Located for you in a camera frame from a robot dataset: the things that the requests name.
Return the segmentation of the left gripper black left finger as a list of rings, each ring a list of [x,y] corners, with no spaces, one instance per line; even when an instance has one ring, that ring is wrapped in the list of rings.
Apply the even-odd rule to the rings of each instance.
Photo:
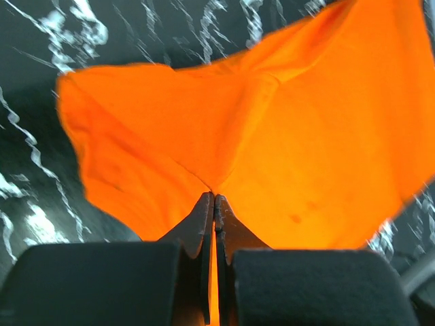
[[[155,242],[43,244],[1,288],[2,325],[208,325],[211,193]]]

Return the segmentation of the orange t shirt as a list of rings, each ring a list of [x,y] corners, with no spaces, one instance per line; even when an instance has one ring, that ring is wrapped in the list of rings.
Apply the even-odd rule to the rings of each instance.
[[[276,249],[359,249],[434,178],[434,59],[420,1],[338,1],[190,69],[57,83],[88,201],[144,240],[205,192]]]

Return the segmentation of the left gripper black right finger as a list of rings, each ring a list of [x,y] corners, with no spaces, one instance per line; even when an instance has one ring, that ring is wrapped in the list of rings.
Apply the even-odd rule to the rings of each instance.
[[[394,269],[370,250],[274,250],[215,199],[221,325],[416,325]]]

